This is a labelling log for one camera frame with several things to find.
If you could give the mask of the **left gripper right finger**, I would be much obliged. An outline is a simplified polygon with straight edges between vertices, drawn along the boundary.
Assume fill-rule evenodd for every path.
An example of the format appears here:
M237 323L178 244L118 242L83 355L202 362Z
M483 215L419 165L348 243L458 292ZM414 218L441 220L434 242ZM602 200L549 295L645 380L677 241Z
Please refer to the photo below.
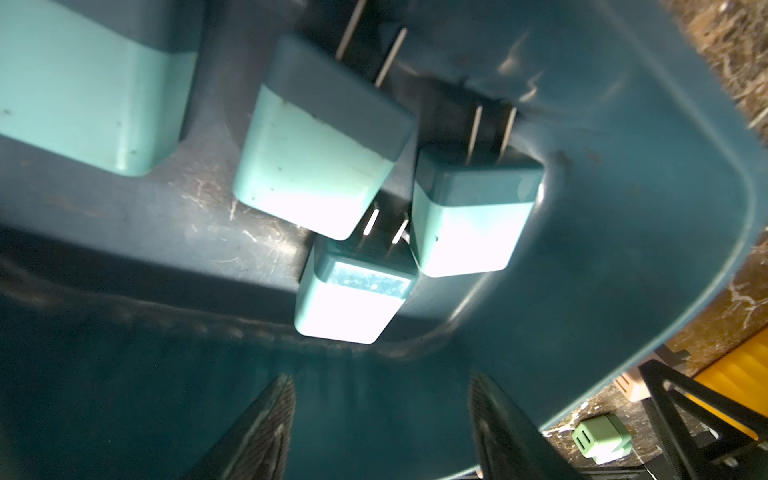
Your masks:
M469 411L485 479L581 479L489 376L472 375Z

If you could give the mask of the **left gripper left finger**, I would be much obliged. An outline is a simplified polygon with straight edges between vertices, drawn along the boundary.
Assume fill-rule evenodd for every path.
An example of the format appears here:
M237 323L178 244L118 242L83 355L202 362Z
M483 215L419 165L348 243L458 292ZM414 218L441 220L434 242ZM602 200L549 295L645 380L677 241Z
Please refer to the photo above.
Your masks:
M282 479L296 407L291 376L277 376L185 479Z

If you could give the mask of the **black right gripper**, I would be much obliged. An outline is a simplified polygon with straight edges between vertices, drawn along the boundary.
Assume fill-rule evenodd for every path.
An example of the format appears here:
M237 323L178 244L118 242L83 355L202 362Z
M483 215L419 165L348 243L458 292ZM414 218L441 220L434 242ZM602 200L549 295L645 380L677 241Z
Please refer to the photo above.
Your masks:
M649 397L642 406L676 479L765 479L767 417L666 364L639 366ZM687 414L715 433L699 446Z

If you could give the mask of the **yellow storage box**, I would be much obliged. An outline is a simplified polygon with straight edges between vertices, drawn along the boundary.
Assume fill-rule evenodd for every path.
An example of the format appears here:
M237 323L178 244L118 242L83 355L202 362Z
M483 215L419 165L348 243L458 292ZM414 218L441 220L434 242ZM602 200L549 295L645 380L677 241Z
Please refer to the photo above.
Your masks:
M694 379L767 416L767 329L714 362Z

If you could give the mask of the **teal storage box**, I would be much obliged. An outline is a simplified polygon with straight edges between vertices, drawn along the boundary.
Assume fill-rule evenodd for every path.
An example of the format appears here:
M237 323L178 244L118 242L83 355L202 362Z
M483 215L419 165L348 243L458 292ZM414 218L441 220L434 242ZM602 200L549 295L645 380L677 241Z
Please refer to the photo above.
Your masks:
M418 152L545 168L508 266L421 272L370 345L294 327L320 234L232 187L280 37L333 55L360 1L203 1L182 137L129 177L1 134L1 475L182 479L279 375L284 479L443 479L478 463L485 374L542 433L682 328L767 220L767 153L656 1L363 1L342 64L416 128L355 227L411 214Z

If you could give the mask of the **blue plug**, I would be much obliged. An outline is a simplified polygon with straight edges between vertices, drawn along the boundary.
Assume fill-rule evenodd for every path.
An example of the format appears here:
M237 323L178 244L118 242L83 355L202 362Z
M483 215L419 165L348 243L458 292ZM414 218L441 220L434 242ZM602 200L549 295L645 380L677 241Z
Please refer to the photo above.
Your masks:
M1 134L138 177L171 156L203 1L4 1Z
M341 62L365 6L355 5L333 55L294 33L280 37L232 187L241 203L335 240L351 236L416 128L381 90L406 28L375 81Z
M505 269L542 189L544 166L508 148L517 109L497 148L476 145L482 113L478 106L465 145L431 143L418 152L410 246L432 278Z
M310 249L297 291L294 327L306 337L370 345L409 297L419 268L405 237L410 216L376 226L375 206L345 240L322 235Z

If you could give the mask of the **pink plug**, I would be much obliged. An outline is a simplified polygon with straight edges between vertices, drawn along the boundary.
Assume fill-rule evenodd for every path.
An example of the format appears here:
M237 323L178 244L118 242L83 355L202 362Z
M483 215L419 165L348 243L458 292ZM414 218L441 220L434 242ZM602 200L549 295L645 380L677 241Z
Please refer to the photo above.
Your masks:
M642 363L623 372L613 380L613 384L619 389L619 391L628 401L637 403L650 397L648 387L640 373L640 366L644 363L648 363L651 360L659 360L659 357L648 357Z

